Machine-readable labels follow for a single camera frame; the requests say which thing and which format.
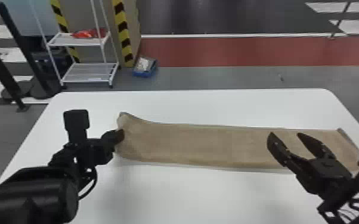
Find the blue container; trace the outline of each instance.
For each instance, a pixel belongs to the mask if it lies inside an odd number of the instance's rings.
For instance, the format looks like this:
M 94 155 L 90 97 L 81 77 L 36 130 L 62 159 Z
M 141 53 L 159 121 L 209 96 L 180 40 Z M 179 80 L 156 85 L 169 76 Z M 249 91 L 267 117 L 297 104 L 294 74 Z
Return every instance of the blue container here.
M 138 77 L 150 77 L 154 74 L 156 67 L 156 59 L 140 56 L 135 65 L 133 74 Z

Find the cloth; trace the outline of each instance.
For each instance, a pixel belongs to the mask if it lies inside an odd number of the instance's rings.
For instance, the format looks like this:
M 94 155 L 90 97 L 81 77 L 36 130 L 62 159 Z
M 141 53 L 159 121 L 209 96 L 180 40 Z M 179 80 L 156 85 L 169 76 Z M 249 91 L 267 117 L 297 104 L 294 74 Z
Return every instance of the cloth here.
M 163 124 L 123 112 L 117 123 L 125 139 L 117 145 L 116 152 L 131 160 L 281 169 L 267 150 L 269 133 L 275 133 L 291 152 L 314 158 L 296 136 L 302 132 L 323 142 L 350 171 L 358 170 L 359 149 L 341 130 Z

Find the cable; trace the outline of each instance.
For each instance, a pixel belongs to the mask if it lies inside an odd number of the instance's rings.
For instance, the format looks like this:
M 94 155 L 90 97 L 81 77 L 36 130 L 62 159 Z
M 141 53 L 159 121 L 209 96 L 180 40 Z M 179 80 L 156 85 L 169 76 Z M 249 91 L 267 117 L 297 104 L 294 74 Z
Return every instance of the cable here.
M 347 209 L 340 209 L 340 211 L 346 211 L 347 213 L 351 214 L 353 218 L 356 218 L 356 214 L 354 214 L 353 212 L 351 212 Z
M 79 199 L 83 199 L 85 198 L 92 190 L 93 188 L 95 188 L 96 186 L 96 183 L 97 183 L 97 172 L 96 172 L 96 168 L 92 168 L 92 171 L 91 171 L 92 175 L 93 175 L 93 183 L 92 183 L 92 186 L 85 192 L 83 193 L 81 196 L 79 196 Z
M 344 217 L 346 220 L 352 222 L 352 219 L 351 219 L 349 216 L 347 216 L 345 213 L 342 213 L 342 212 L 339 211 L 339 212 L 338 212 L 338 215 L 339 215 L 339 216 L 342 216 L 342 217 Z
M 352 201 L 348 202 L 348 206 L 355 211 L 359 211 L 359 207 L 354 206 Z

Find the red wall stripe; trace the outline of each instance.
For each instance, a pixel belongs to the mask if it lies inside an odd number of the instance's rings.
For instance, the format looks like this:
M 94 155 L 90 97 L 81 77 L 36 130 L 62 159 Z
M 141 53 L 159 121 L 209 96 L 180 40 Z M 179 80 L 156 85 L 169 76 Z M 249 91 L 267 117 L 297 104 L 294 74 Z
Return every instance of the red wall stripe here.
M 165 67 L 359 66 L 359 37 L 142 39 L 140 54 Z

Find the white table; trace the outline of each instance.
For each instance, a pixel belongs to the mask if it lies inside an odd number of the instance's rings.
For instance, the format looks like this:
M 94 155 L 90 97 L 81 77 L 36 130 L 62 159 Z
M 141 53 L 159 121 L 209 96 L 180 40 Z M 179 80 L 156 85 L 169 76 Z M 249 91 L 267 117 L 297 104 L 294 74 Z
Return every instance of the white table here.
M 46 164 L 67 142 L 63 112 L 89 111 L 89 137 L 116 128 L 120 111 L 167 123 L 307 129 L 343 128 L 359 147 L 359 124 L 325 89 L 83 92 L 57 95 L 0 182 Z M 99 182 L 72 223 L 325 223 L 318 196 L 290 173 L 162 165 L 115 157 L 97 168 Z

